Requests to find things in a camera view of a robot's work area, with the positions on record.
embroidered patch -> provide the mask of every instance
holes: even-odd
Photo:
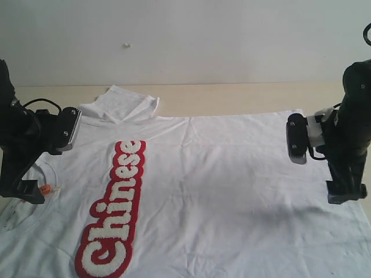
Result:
[[[120,277],[133,254],[138,217],[144,141],[120,141],[115,145],[113,168],[104,197],[90,207],[98,218],[85,227],[75,257],[80,277]]]

white t-shirt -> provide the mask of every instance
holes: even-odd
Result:
[[[28,173],[52,186],[45,204],[0,215],[0,277],[370,276],[359,203],[328,204],[326,163],[288,158],[293,111],[164,118],[158,103],[113,86],[80,106],[74,148]]]

beige table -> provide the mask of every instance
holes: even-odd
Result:
[[[344,96],[341,82],[123,87],[137,93],[160,97],[161,103],[157,110],[157,115],[160,116],[254,114],[294,108],[301,108],[309,115],[339,103]],[[109,86],[19,87],[16,88],[16,96],[22,103],[43,97],[57,102],[61,107],[77,106],[80,103],[93,102],[108,88]],[[43,107],[56,112],[49,104],[30,106],[32,109]],[[371,163],[366,165],[363,180],[371,191],[370,165]],[[0,198],[0,211],[8,201]],[[361,203],[371,220],[371,196]]]

red patch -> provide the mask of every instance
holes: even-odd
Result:
[[[103,198],[95,201],[90,207],[91,216],[98,220],[83,230],[81,244],[75,257],[75,269],[79,277],[118,278],[128,267],[133,254],[132,244],[138,218],[145,149],[144,141],[116,143],[116,154],[110,172],[111,181]],[[120,164],[121,155],[128,158],[128,164]],[[139,157],[139,161],[137,157],[136,160],[130,159],[134,155]],[[117,169],[122,166],[125,166],[124,174],[127,176],[125,178],[120,177],[124,175],[123,172],[119,172],[119,175],[117,173]],[[131,182],[132,186],[116,184],[117,182]],[[120,206],[125,206],[126,209],[120,210]],[[125,252],[123,257],[117,256],[117,253],[123,252]]]

orange tag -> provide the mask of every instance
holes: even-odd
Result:
[[[49,194],[52,191],[52,187],[49,184],[39,187],[42,196]]]

